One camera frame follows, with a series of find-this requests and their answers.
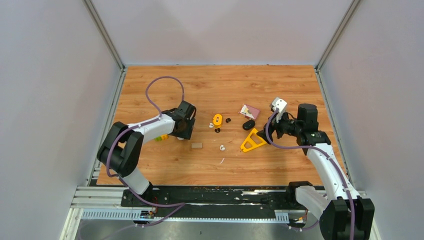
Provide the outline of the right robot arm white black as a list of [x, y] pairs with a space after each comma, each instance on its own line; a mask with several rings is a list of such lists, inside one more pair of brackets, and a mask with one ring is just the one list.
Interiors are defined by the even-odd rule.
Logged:
[[339, 165], [328, 135], [319, 130], [317, 106], [301, 103], [297, 116], [290, 118], [287, 102], [277, 97], [270, 104], [272, 115], [257, 134], [269, 145], [283, 149], [274, 142], [288, 135], [296, 138], [295, 149], [303, 150], [314, 165], [325, 190], [320, 194], [308, 181], [290, 182], [285, 195], [292, 209], [304, 206], [316, 219], [325, 240], [368, 240], [373, 226], [375, 205], [353, 187]]

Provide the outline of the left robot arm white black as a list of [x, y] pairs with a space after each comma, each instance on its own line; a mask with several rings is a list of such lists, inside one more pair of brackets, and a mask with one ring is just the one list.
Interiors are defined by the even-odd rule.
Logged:
[[140, 206], [149, 206], [152, 184], [137, 165], [143, 144], [162, 135], [189, 140], [195, 125], [196, 107], [181, 101], [178, 107], [164, 110], [158, 116], [132, 124], [115, 122], [97, 151], [97, 160], [113, 170], [132, 189]]

